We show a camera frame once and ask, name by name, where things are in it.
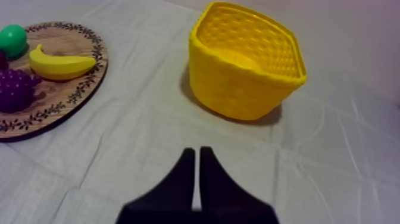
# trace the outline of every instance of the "floral border pattern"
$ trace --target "floral border pattern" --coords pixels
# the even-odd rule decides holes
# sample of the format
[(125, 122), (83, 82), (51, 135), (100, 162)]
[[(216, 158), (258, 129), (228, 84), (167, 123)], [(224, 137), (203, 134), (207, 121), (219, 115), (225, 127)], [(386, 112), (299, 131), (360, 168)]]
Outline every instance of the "floral border pattern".
[(34, 122), (42, 122), (44, 119), (47, 119), (50, 115), (57, 114), (61, 112), (61, 109), (66, 108), (66, 104), (76, 104), (78, 99), (82, 99), (82, 93), (85, 93), (88, 88), (90, 88), (94, 83), (96, 83), (96, 72), (103, 68), (104, 65), (101, 63), (103, 59), (102, 50), (104, 47), (102, 46), (102, 39), (96, 35), (93, 30), (83, 27), (79, 24), (73, 23), (65, 23), (65, 22), (53, 22), (53, 23), (42, 23), (37, 26), (30, 26), (25, 29), (27, 33), (38, 32), (43, 29), (48, 29), (50, 27), (55, 27), (64, 30), (77, 30), (78, 33), (81, 33), (86, 39), (91, 40), (93, 43), (92, 56), (96, 60), (95, 66), (87, 72), (85, 76), (85, 81), (80, 82), (76, 87), (76, 90), (73, 94), (68, 96), (68, 100), (63, 103), (59, 102), (58, 104), (52, 104), (49, 108), (44, 109), (43, 111), (37, 111), (29, 116), (28, 119), (19, 120), (15, 119), (13, 121), (1, 120), (0, 119), (0, 132), (7, 132), (9, 130), (29, 130), (29, 126), (33, 125)]

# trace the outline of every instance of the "white wall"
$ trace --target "white wall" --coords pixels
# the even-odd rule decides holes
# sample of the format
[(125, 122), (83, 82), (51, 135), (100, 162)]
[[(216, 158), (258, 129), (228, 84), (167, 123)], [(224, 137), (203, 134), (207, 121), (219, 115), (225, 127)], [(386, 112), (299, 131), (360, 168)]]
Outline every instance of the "white wall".
[[(210, 0), (165, 0), (204, 9)], [(231, 0), (278, 20), (302, 51), (400, 102), (400, 1)]]

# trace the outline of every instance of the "toy fruit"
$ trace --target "toy fruit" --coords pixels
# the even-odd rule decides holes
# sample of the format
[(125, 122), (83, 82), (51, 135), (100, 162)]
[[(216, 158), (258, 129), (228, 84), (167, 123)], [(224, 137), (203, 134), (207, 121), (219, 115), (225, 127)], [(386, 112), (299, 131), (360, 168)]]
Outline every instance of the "toy fruit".
[(25, 109), (33, 102), (34, 86), (41, 79), (31, 78), (22, 70), (0, 71), (0, 112), (14, 113)]
[(8, 59), (16, 59), (27, 49), (27, 36), (24, 28), (9, 25), (0, 31), (0, 50)]
[(52, 80), (68, 80), (88, 72), (96, 60), (81, 56), (52, 56), (46, 55), (39, 44), (29, 53), (29, 64), (40, 76)]
[(5, 57), (5, 54), (0, 51), (0, 70), (5, 70), (8, 69), (8, 62)]

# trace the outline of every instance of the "basket rim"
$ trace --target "basket rim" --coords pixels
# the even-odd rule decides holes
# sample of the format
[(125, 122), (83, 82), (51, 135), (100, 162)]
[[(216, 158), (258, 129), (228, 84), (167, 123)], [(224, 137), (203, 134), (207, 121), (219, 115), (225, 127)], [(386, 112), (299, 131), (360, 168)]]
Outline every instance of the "basket rim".
[[(209, 11), (218, 6), (223, 6), (227, 7), (236, 11), (240, 11), (242, 13), (246, 14), (253, 14), (260, 18), (261, 20), (265, 21), (266, 23), (270, 23), (273, 26), (275, 26), (277, 29), (279, 29), (283, 34), (286, 35), (286, 37), (289, 38), (293, 49), (294, 49), (294, 54), (295, 54), (295, 60), (296, 60), (296, 66), (299, 71), (299, 77), (287, 77), (287, 76), (281, 76), (278, 74), (273, 74), (273, 73), (268, 73), (265, 71), (262, 71), (261, 69), (254, 70), (254, 69), (249, 69), (246, 67), (242, 67), (240, 65), (237, 65), (235, 63), (232, 63), (230, 61), (227, 61), (225, 58), (220, 57), (213, 49), (209, 48), (208, 46), (204, 45), (198, 38), (197, 38), (197, 31), (201, 23), (203, 22), (204, 18), (208, 15)], [(267, 17), (266, 15), (259, 13), (257, 11), (251, 10), (249, 8), (243, 7), (241, 5), (229, 3), (229, 2), (212, 2), (208, 4), (198, 21), (196, 22), (194, 28), (192, 29), (190, 33), (190, 41), (191, 43), (199, 48), (201, 51), (205, 51), (206, 54), (211, 55), (212, 57), (216, 58), (217, 60), (221, 61), (224, 64), (228, 64), (230, 66), (235, 67), (236, 69), (241, 70), (242, 74), (247, 74), (249, 77), (256, 79), (256, 80), (272, 80), (275, 82), (280, 82), (281, 84), (285, 84), (287, 86), (299, 86), (305, 83), (307, 79), (307, 72), (304, 66), (303, 59), (301, 57), (300, 53), (300, 48), (296, 40), (296, 36), (287, 28), (282, 26), (280, 23), (277, 21), (273, 20), (270, 17)]]

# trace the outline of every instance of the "white bedsheet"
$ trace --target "white bedsheet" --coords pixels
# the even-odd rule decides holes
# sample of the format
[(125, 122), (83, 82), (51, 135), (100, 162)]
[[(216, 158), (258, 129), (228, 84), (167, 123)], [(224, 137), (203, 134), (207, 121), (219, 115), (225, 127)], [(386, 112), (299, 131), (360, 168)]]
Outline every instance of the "white bedsheet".
[(308, 83), (273, 116), (244, 124), (212, 115), (188, 87), (188, 34), (200, 13), (161, 0), (2, 0), (0, 26), (81, 23), (103, 37), (110, 62), (65, 123), (0, 144), (0, 224), (113, 223), (184, 147), (201, 145), (281, 223), (400, 223), (398, 108), (305, 44)]

